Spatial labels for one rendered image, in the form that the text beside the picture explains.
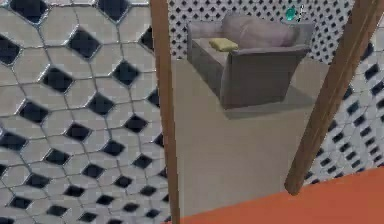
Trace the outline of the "grey sofa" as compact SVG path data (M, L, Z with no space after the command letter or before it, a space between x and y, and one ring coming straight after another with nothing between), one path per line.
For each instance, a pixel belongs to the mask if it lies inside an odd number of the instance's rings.
M289 47L240 49L220 52L209 44L222 36L222 20L187 25L187 60L199 72L225 109L282 101L301 60L310 51L310 22L281 22L298 32Z

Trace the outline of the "grey sofa cushion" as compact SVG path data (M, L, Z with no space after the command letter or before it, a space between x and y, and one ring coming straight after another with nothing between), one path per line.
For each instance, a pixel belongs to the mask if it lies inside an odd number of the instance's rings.
M235 42L240 49L289 47L297 30L281 22L256 16L227 14L222 20L222 36Z

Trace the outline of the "yellow cushion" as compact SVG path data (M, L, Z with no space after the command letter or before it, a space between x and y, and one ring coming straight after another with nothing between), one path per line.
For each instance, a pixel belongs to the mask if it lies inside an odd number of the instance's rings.
M227 38L211 38L209 44L212 48L220 52L230 52L238 49L238 45Z

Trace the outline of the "brown wooden door frame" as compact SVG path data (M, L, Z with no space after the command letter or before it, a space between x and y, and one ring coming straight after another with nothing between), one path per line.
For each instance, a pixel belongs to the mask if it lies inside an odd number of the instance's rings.
M150 0L160 115L165 146L171 222L181 224L172 71L167 0ZM335 57L316 99L308 124L284 182L287 192L299 194L304 177L352 79L361 56L384 13L384 0L356 0Z

